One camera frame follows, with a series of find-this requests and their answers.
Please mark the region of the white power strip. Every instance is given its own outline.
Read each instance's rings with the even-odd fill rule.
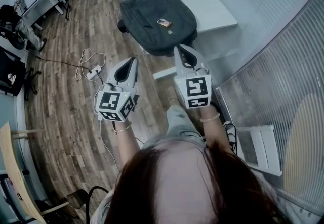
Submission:
[[[101,72],[101,67],[99,65],[97,65],[94,69],[91,70],[91,73],[89,72],[87,74],[87,79],[91,80],[93,79],[96,75],[98,75]]]

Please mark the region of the hair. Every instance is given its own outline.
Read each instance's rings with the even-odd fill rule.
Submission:
[[[139,151],[121,173],[105,224],[155,223],[155,185],[163,150]],[[291,223],[240,158],[217,143],[203,152],[214,193],[211,223]]]

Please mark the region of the wooden floor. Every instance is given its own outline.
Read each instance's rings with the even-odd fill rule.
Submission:
[[[136,56],[139,59],[137,93],[140,95],[130,121],[135,135],[142,141],[167,130],[166,110],[170,97],[175,96],[171,79],[154,81],[152,74],[174,65],[173,57],[154,57],[144,54],[136,42],[117,28],[121,0],[69,0],[70,21],[53,12],[43,23],[42,37],[48,43],[40,56],[44,59],[78,64],[83,49],[84,59],[94,52],[106,54],[102,78],[119,61]],[[95,55],[84,66],[93,68],[103,63],[102,55]],[[65,64],[45,62],[29,57],[29,66],[42,74],[35,81],[37,95],[30,94],[26,102],[27,127],[43,129],[34,135],[31,150],[42,183],[49,198],[55,203],[77,189],[103,186],[111,189],[117,171],[104,143],[115,155],[116,136],[112,124],[99,122],[93,112],[93,100],[98,86],[85,77],[76,81],[76,68]],[[105,196],[95,192],[91,200],[91,213]],[[68,210],[85,222],[85,208]]]

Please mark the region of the pants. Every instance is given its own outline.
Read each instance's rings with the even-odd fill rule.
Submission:
[[[177,139],[177,140],[187,140],[194,141],[203,147],[205,144],[203,142],[203,137],[196,130],[196,127],[193,125],[189,119],[188,114],[185,110],[179,105],[172,105],[167,110],[167,120],[168,120],[168,133],[167,135],[158,135],[156,137],[150,138],[143,145],[143,149],[154,145],[156,142],[161,139]]]
[[[37,50],[43,46],[42,40],[36,35],[34,30],[27,25],[24,20],[20,20],[16,26],[16,31],[19,31],[24,39],[29,40]]]

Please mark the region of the backpack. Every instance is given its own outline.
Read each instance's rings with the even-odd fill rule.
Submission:
[[[129,32],[152,55],[173,52],[178,44],[191,45],[197,37],[197,21],[181,0],[124,0],[120,4],[121,32]],[[171,24],[158,23],[164,19]]]

